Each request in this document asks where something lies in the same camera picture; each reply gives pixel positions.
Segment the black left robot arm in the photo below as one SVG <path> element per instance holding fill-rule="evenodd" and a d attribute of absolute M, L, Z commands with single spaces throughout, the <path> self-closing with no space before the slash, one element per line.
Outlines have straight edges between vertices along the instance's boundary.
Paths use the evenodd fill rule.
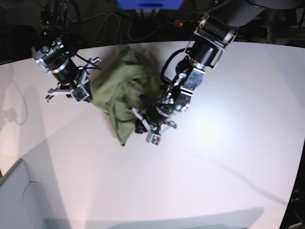
<path fill-rule="evenodd" d="M 164 64 L 160 73 L 162 95 L 159 98 L 140 95 L 141 107 L 129 109 L 137 118 L 135 132 L 160 135 L 163 124 L 175 128 L 176 123 L 170 117 L 189 108 L 205 69 L 215 68 L 239 27 L 264 10 L 255 0 L 220 0 L 205 9 L 191 38 L 194 43 L 174 52 Z"/>

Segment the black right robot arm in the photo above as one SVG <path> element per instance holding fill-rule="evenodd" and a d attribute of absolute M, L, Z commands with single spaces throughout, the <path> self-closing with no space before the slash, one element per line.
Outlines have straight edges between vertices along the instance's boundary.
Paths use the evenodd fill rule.
<path fill-rule="evenodd" d="M 81 12 L 74 0 L 49 0 L 42 8 L 42 41 L 33 45 L 31 54 L 45 73 L 57 80 L 57 87 L 47 92 L 46 100 L 64 95 L 76 102 L 90 103 L 89 70 L 98 70 L 100 58 L 85 59 L 78 54 L 82 46 Z"/>

